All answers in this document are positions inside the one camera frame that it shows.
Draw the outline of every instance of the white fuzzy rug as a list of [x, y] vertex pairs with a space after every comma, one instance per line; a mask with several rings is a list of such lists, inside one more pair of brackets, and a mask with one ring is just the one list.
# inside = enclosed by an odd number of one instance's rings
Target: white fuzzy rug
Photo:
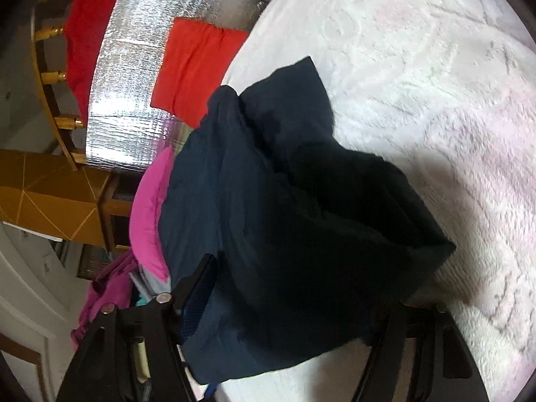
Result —
[[[223, 80], [240, 93], [312, 56], [337, 140], [400, 167], [457, 244], [427, 294], [447, 298], [499, 402], [536, 363], [534, 50], [504, 0], [272, 0]], [[327, 400], [304, 367], [223, 388], [261, 402], [285, 382], [284, 400]], [[264, 390], [251, 399], [248, 385]]]

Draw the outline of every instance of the white wall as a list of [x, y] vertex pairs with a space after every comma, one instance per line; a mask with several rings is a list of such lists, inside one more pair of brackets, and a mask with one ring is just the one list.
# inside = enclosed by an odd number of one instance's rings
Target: white wall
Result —
[[[17, 133], [26, 122], [42, 114], [37, 90], [38, 81], [31, 64], [30, 44], [28, 22], [17, 28], [9, 44], [0, 54], [0, 95], [2, 95], [0, 146]], [[48, 131], [52, 135], [48, 126], [43, 131]]]
[[29, 116], [26, 123], [6, 135], [5, 140], [0, 139], [0, 147], [16, 151], [42, 153], [51, 146], [54, 140], [47, 115], [44, 112], [40, 112]]
[[45, 402], [48, 397], [39, 382], [39, 367], [7, 352], [2, 352], [2, 356], [31, 402]]
[[89, 281], [68, 275], [46, 239], [0, 224], [0, 332], [39, 352], [54, 400]]

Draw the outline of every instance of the wooden chair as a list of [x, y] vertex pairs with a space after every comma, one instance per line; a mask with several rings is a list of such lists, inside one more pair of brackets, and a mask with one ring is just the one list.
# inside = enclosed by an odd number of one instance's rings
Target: wooden chair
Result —
[[38, 81], [38, 94], [50, 127], [67, 157], [73, 170], [78, 169], [79, 163], [86, 163], [83, 149], [76, 148], [70, 132], [84, 126], [80, 117], [73, 113], [62, 113], [54, 95], [53, 85], [63, 83], [66, 73], [62, 69], [49, 68], [45, 58], [44, 41], [62, 35], [63, 25], [44, 27], [44, 20], [62, 16], [71, 0], [39, 0], [31, 13], [31, 60], [34, 74]]

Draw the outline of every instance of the reflective foil sheet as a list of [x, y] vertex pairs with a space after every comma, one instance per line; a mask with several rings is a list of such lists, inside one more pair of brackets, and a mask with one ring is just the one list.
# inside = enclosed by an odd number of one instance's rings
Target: reflective foil sheet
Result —
[[177, 16], [251, 31], [259, 0], [117, 0], [89, 97], [89, 164], [145, 170], [165, 146], [180, 142], [180, 121], [150, 106], [165, 42]]

